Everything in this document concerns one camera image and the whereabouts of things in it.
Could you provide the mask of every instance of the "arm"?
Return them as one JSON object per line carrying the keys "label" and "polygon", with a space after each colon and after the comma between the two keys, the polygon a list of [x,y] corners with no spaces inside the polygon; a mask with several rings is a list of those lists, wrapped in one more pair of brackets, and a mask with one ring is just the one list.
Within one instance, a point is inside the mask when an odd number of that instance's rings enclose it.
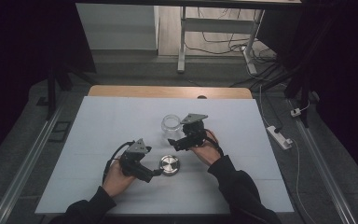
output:
{"label": "arm", "polygon": [[[213,133],[208,135],[217,142]],[[236,171],[229,156],[221,158],[208,142],[191,150],[210,166],[208,172],[217,178],[220,192],[229,204],[235,223],[281,223],[273,211],[261,204],[253,179],[244,171]]]}
{"label": "arm", "polygon": [[120,164],[116,160],[111,165],[103,185],[98,187],[97,192],[89,202],[82,200],[71,204],[64,215],[53,218],[49,223],[100,223],[105,213],[116,206],[113,197],[122,193],[134,179],[133,176],[123,175]]}

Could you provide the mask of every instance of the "silver round lid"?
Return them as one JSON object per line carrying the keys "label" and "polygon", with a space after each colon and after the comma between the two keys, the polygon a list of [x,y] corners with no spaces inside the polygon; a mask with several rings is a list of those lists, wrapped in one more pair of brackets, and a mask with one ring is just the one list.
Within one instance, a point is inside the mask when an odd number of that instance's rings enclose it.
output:
{"label": "silver round lid", "polygon": [[159,166],[163,170],[162,173],[164,175],[175,175],[179,171],[180,162],[175,156],[168,155],[161,158]]}

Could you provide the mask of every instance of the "black sleeve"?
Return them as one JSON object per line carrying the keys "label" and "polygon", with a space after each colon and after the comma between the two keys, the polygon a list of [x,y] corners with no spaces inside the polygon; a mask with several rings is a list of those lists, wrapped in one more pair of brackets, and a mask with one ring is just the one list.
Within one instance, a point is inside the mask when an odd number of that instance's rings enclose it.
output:
{"label": "black sleeve", "polygon": [[208,172],[217,178],[235,223],[281,223],[273,211],[261,204],[253,179],[244,171],[236,171],[229,156],[217,160]]}
{"label": "black sleeve", "polygon": [[105,213],[115,207],[116,203],[102,187],[98,187],[95,195],[87,202],[86,200],[71,204],[65,214],[53,218],[49,224],[90,224],[99,223]]}

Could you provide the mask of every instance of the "white power strip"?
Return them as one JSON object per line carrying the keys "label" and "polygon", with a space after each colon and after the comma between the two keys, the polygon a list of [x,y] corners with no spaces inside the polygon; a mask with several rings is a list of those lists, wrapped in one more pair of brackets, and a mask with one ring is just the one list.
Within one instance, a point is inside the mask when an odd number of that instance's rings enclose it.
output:
{"label": "white power strip", "polygon": [[267,131],[268,133],[275,139],[275,141],[279,144],[279,146],[283,149],[286,150],[288,148],[292,147],[292,139],[288,138],[284,138],[283,135],[281,133],[275,133],[275,127],[274,126],[269,126],[267,127]]}

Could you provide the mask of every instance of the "power plug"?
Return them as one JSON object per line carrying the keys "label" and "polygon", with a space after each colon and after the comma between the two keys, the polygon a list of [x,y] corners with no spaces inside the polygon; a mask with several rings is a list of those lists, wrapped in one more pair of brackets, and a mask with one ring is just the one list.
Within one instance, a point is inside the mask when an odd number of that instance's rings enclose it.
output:
{"label": "power plug", "polygon": [[267,131],[268,133],[275,139],[275,141],[279,144],[279,146],[283,149],[286,150],[288,148],[292,147],[292,139],[288,138],[284,138],[283,135],[279,132],[275,132],[275,130],[277,130],[274,126],[269,126],[267,127]]}
{"label": "power plug", "polygon": [[299,108],[291,110],[290,114],[292,115],[293,118],[297,117],[297,116],[301,115],[301,110]]}

